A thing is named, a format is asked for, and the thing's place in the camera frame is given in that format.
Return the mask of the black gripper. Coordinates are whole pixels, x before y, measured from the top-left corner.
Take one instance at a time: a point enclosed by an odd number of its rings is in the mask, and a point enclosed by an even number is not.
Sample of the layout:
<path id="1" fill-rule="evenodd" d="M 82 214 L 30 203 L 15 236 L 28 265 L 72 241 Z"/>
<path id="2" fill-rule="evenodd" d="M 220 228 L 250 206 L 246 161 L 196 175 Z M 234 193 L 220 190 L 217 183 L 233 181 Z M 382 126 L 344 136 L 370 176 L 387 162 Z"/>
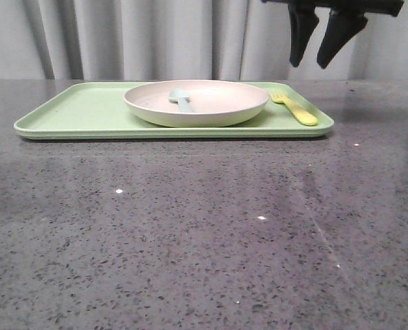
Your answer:
<path id="1" fill-rule="evenodd" d="M 319 23 L 315 7 L 333 9 L 330 11 L 324 38 L 317 54 L 317 63 L 322 69 L 327 68 L 344 45 L 365 28 L 368 22 L 364 16 L 365 12 L 397 17 L 404 5 L 404 1 L 401 0 L 271 0 L 271 2 L 301 4 L 288 6 L 291 24 L 289 61 L 293 67 L 298 67 L 302 61 L 308 42 Z"/>

